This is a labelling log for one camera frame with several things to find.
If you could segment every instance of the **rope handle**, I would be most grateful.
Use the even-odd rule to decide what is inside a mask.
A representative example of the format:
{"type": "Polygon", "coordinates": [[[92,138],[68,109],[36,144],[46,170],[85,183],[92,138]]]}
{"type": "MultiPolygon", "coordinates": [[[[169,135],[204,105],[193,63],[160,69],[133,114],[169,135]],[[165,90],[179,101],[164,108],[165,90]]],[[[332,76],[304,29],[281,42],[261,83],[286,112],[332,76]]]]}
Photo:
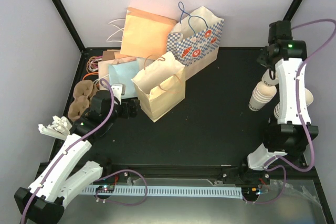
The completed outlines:
{"type": "MultiPolygon", "coordinates": [[[[148,58],[151,57],[151,56],[155,56],[155,55],[149,55],[149,56],[145,59],[145,62],[143,63],[143,70],[146,70],[146,61],[147,61],[148,58]]],[[[160,57],[157,58],[157,60],[158,60],[158,61],[165,61],[166,59],[165,59],[163,56],[160,56],[160,57]]]]}
{"type": "Polygon", "coordinates": [[[113,35],[117,34],[118,32],[120,32],[120,31],[124,32],[124,28],[123,28],[123,27],[119,27],[119,26],[113,24],[113,22],[115,22],[115,21],[120,21],[120,20],[126,20],[126,19],[125,19],[125,18],[117,18],[117,19],[115,19],[115,20],[112,20],[112,21],[108,22],[108,25],[114,26],[114,27],[118,28],[118,30],[115,31],[113,34],[111,34],[111,35],[106,39],[106,42],[122,42],[121,40],[109,40],[113,35]]]}
{"type": "Polygon", "coordinates": [[[188,19],[188,24],[189,24],[190,28],[192,29],[192,31],[194,32],[194,35],[196,35],[196,32],[195,32],[195,30],[193,29],[193,27],[190,25],[190,19],[191,19],[192,17],[196,17],[196,18],[200,18],[200,19],[202,19],[202,20],[204,21],[205,25],[206,25],[206,28],[209,28],[209,26],[208,26],[208,24],[206,23],[206,21],[205,21],[204,18],[199,17],[199,16],[194,16],[194,15],[192,15],[192,16],[190,16],[189,19],[188,19]]]}
{"type": "Polygon", "coordinates": [[[197,17],[197,18],[200,18],[200,19],[202,19],[203,21],[204,21],[204,23],[205,23],[205,25],[206,25],[206,28],[209,28],[209,26],[208,26],[208,24],[207,24],[207,22],[205,21],[205,19],[204,18],[202,18],[202,17],[199,17],[199,16],[196,16],[196,15],[190,15],[190,13],[187,13],[185,10],[184,10],[184,4],[183,4],[183,2],[182,1],[179,1],[179,3],[178,3],[178,8],[181,10],[181,16],[180,16],[180,24],[182,23],[182,16],[183,16],[183,14],[185,13],[186,15],[188,15],[189,16],[189,19],[188,19],[188,24],[189,24],[189,26],[190,26],[190,28],[192,29],[192,31],[194,32],[194,35],[196,35],[196,31],[195,31],[195,29],[191,26],[191,24],[190,24],[190,19],[192,18],[192,17],[197,17]]]}
{"type": "Polygon", "coordinates": [[[187,12],[185,12],[184,11],[184,4],[183,4],[183,2],[182,1],[180,1],[179,3],[178,3],[178,8],[181,10],[181,16],[180,16],[180,24],[181,24],[181,21],[182,21],[182,16],[183,16],[183,14],[185,13],[186,15],[188,15],[188,16],[191,16],[190,15],[190,13],[187,13],[187,12]]]}
{"type": "MultiPolygon", "coordinates": [[[[182,81],[181,81],[181,79],[180,79],[177,75],[175,75],[175,74],[174,74],[174,76],[176,76],[176,78],[179,80],[180,87],[182,88],[182,81]]],[[[171,93],[171,94],[177,94],[177,93],[180,93],[180,91],[181,91],[181,89],[179,89],[178,91],[165,90],[165,89],[161,88],[160,85],[159,85],[159,88],[160,88],[161,90],[166,91],[166,92],[171,93]]]]}

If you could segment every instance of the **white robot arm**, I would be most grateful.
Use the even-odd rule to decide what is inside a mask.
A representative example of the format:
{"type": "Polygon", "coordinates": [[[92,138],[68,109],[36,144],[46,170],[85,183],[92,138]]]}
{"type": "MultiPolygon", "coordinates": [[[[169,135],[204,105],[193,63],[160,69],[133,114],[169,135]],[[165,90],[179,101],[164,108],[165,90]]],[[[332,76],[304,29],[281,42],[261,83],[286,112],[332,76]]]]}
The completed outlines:
{"type": "Polygon", "coordinates": [[[300,66],[307,58],[306,43],[292,40],[288,21],[270,24],[268,42],[270,45],[263,49],[258,61],[270,73],[272,71],[278,74],[280,113],[277,121],[270,120],[263,135],[263,143],[247,157],[248,168],[253,170],[267,169],[268,165],[278,159],[277,156],[297,159],[303,153],[308,142],[298,117],[298,107],[312,139],[318,135],[318,127],[310,125],[306,106],[305,66],[300,71],[298,87],[296,81],[300,66]]]}
{"type": "Polygon", "coordinates": [[[88,161],[81,170],[69,177],[75,165],[90,150],[92,143],[98,140],[118,117],[136,116],[140,104],[138,100],[121,102],[124,85],[115,84],[109,89],[110,92],[98,91],[93,97],[93,109],[89,108],[90,111],[84,112],[81,118],[74,122],[73,130],[71,128],[69,131],[71,134],[67,135],[63,146],[44,172],[28,188],[19,188],[15,193],[14,198],[23,218],[27,217],[37,224],[58,223],[69,203],[86,186],[102,176],[103,167],[98,161],[88,161]],[[109,94],[112,94],[112,90],[113,107],[110,105],[113,99],[109,94]],[[92,138],[80,140],[80,135],[92,138]]]}

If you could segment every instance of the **blue and white checkered bag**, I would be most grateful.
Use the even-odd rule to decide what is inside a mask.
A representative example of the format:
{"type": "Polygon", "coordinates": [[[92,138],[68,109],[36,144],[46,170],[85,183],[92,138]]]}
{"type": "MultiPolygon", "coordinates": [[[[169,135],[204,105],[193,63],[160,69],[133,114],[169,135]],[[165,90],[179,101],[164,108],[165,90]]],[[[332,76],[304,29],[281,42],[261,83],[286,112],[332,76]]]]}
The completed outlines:
{"type": "MultiPolygon", "coordinates": [[[[182,17],[186,13],[184,6],[180,10],[182,17]]],[[[186,79],[217,59],[224,24],[222,18],[216,17],[204,6],[188,15],[180,19],[167,39],[167,51],[171,51],[176,60],[186,65],[186,79]]]]}

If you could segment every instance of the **orange paper bag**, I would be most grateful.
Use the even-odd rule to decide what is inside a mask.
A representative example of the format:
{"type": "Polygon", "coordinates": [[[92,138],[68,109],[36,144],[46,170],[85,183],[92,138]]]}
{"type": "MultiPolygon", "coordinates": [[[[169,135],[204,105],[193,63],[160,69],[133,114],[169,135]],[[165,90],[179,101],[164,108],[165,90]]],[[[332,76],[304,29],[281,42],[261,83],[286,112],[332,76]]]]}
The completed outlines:
{"type": "Polygon", "coordinates": [[[166,53],[167,37],[177,21],[129,7],[121,51],[123,55],[156,60],[166,53]]]}

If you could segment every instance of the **white paper cup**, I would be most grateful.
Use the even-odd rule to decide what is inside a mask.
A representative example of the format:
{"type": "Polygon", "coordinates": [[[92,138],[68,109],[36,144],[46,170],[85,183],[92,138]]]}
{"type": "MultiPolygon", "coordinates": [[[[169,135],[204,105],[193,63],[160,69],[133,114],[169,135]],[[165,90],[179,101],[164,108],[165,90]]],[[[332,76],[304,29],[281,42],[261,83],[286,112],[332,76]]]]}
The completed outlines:
{"type": "Polygon", "coordinates": [[[280,103],[278,103],[275,107],[274,107],[274,116],[276,119],[279,118],[280,115],[280,103]]]}
{"type": "Polygon", "coordinates": [[[267,102],[261,102],[261,101],[257,101],[254,97],[254,95],[251,96],[250,102],[248,103],[248,107],[250,108],[250,110],[252,111],[258,111],[260,110],[262,107],[265,106],[267,102]]]}
{"type": "Polygon", "coordinates": [[[306,93],[306,105],[308,107],[314,101],[314,96],[308,89],[305,89],[305,93],[306,93]]]}
{"type": "Polygon", "coordinates": [[[262,93],[260,93],[260,92],[257,90],[257,88],[254,88],[253,91],[254,91],[254,93],[255,93],[255,95],[256,95],[257,97],[266,99],[266,100],[268,100],[268,101],[270,101],[270,100],[273,98],[273,97],[270,97],[270,96],[263,95],[262,93]]]}
{"type": "Polygon", "coordinates": [[[260,102],[269,102],[270,100],[272,100],[272,97],[265,97],[265,96],[258,94],[258,91],[256,89],[253,90],[252,95],[257,101],[260,101],[260,102]]]}
{"type": "Polygon", "coordinates": [[[277,106],[275,106],[273,114],[276,119],[279,119],[279,112],[277,112],[277,106]]]}
{"type": "Polygon", "coordinates": [[[278,73],[277,72],[275,73],[275,80],[272,80],[269,76],[269,70],[267,69],[263,77],[261,78],[261,81],[267,86],[278,85],[279,84],[278,73]]]}
{"type": "Polygon", "coordinates": [[[273,98],[277,93],[277,88],[274,86],[267,86],[266,84],[262,83],[261,81],[255,87],[256,91],[265,97],[273,98]]]}

